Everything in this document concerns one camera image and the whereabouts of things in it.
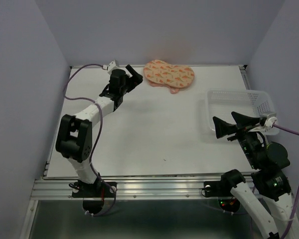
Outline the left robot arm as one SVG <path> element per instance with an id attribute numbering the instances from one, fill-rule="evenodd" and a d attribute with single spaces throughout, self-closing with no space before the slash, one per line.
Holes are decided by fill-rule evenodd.
<path id="1" fill-rule="evenodd" d="M 60 120 L 55 149 L 72 164 L 78 182 L 71 185 L 77 192 L 85 191 L 89 196 L 100 193 L 108 186 L 92 164 L 92 155 L 98 143 L 93 139 L 93 128 L 103 125 L 105 116 L 113 113 L 122 104 L 124 95 L 143 82 L 141 74 L 131 65 L 125 69 L 107 67 L 110 73 L 108 84 L 97 99 L 84 98 L 90 105 L 74 114 L 65 114 Z"/>

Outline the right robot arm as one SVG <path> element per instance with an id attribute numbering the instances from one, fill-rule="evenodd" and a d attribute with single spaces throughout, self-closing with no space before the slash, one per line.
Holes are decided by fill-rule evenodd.
<path id="1" fill-rule="evenodd" d="M 253 187 L 243 174 L 233 169 L 221 175 L 219 181 L 206 188 L 205 196 L 233 197 L 243 206 L 265 239 L 299 239 L 297 205 L 299 196 L 293 195 L 283 169 L 290 165 L 286 148 L 276 142 L 267 142 L 266 131 L 279 128 L 276 114 L 265 113 L 249 117 L 231 113 L 234 124 L 213 117 L 217 139 L 227 137 L 237 141 L 250 166 Z"/>

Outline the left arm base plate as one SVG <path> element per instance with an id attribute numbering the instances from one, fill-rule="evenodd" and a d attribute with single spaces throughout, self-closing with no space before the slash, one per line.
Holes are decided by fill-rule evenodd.
<path id="1" fill-rule="evenodd" d="M 108 186 L 101 182 L 87 184 L 80 180 L 69 183 L 72 189 L 73 198 L 114 198 L 114 192 Z"/>

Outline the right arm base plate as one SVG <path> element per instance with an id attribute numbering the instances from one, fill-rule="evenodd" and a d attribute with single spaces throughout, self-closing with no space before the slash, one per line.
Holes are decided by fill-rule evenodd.
<path id="1" fill-rule="evenodd" d="M 236 188 L 237 185 L 228 181 L 205 181 L 201 193 L 204 197 L 230 197 L 231 189 Z"/>

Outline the peach floral mesh laundry bag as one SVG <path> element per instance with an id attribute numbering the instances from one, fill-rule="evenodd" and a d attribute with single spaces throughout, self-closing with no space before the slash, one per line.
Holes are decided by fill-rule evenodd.
<path id="1" fill-rule="evenodd" d="M 188 88 L 195 79 L 191 67 L 172 65 L 162 60 L 152 60 L 145 64 L 143 74 L 152 87 L 166 87 L 171 94 Z"/>

